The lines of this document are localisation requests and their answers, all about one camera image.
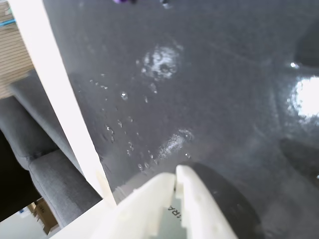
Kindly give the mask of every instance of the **wooden floor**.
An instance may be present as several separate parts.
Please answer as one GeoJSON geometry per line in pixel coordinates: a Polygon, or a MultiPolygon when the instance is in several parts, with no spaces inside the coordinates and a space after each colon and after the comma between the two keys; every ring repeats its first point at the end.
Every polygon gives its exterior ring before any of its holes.
{"type": "MultiPolygon", "coordinates": [[[[6,15],[8,4],[0,3],[0,22],[13,19],[6,15]]],[[[11,95],[7,86],[26,76],[33,68],[16,24],[0,27],[0,99],[11,95]]]]}

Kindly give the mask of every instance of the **white plastic part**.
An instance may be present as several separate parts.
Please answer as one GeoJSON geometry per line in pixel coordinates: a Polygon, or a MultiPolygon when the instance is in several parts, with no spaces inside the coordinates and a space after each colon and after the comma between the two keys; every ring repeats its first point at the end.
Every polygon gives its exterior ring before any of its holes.
{"type": "Polygon", "coordinates": [[[236,239],[217,203],[187,166],[176,168],[176,197],[181,199],[182,227],[188,239],[236,239]]]}
{"type": "Polygon", "coordinates": [[[156,236],[163,208],[170,206],[174,185],[174,174],[155,176],[106,216],[91,239],[146,239],[156,236]]]}
{"type": "Polygon", "coordinates": [[[188,239],[237,239],[209,191],[188,166],[162,173],[136,189],[105,216],[91,239],[148,239],[158,234],[163,208],[181,199],[188,239]]]}

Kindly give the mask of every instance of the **purple object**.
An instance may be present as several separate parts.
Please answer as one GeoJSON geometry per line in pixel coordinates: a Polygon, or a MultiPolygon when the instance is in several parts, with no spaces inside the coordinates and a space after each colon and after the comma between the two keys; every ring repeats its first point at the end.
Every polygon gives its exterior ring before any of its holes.
{"type": "Polygon", "coordinates": [[[115,3],[123,3],[123,2],[126,2],[128,0],[113,0],[115,3]]]}

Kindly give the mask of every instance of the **cardboard box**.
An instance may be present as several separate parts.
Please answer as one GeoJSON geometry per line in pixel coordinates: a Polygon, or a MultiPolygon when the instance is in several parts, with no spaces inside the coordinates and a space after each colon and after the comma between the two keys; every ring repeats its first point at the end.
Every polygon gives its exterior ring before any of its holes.
{"type": "Polygon", "coordinates": [[[27,207],[37,220],[40,221],[39,223],[44,225],[43,230],[46,234],[49,234],[50,230],[58,224],[43,198],[39,199],[35,203],[31,203],[27,207]]]}

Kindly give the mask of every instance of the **gray couch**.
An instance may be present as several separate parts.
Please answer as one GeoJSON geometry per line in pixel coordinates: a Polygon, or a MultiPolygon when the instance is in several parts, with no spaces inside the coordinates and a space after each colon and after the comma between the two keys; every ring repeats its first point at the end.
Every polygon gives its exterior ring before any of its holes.
{"type": "Polygon", "coordinates": [[[83,177],[36,72],[10,89],[14,97],[0,100],[0,130],[64,227],[102,199],[83,177]]]}

